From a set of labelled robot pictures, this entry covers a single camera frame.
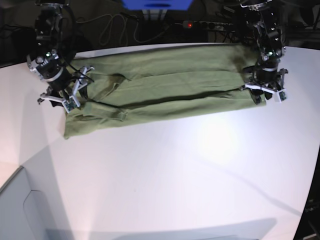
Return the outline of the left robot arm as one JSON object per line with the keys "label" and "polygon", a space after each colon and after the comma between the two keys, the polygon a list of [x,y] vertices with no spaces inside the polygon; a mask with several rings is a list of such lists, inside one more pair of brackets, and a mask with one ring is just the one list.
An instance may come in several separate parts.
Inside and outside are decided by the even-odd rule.
{"label": "left robot arm", "polygon": [[240,6],[245,9],[247,26],[252,28],[259,50],[256,63],[243,69],[250,76],[241,89],[249,91],[256,105],[262,103],[262,98],[281,103],[287,99],[285,76],[288,70],[279,68],[286,47],[278,13],[271,0],[244,0]]}

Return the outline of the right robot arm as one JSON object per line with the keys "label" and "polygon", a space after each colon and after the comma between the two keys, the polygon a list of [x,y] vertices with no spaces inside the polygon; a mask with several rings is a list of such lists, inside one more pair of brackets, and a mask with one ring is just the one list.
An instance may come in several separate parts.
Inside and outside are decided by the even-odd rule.
{"label": "right robot arm", "polygon": [[[34,23],[35,50],[26,57],[29,70],[48,87],[37,102],[49,101],[53,107],[63,107],[66,113],[81,107],[79,98],[87,99],[87,87],[93,82],[87,73],[92,65],[76,69],[71,62],[76,56],[76,18],[67,0],[38,0],[40,14]],[[69,43],[63,40],[63,10],[71,18]]]}

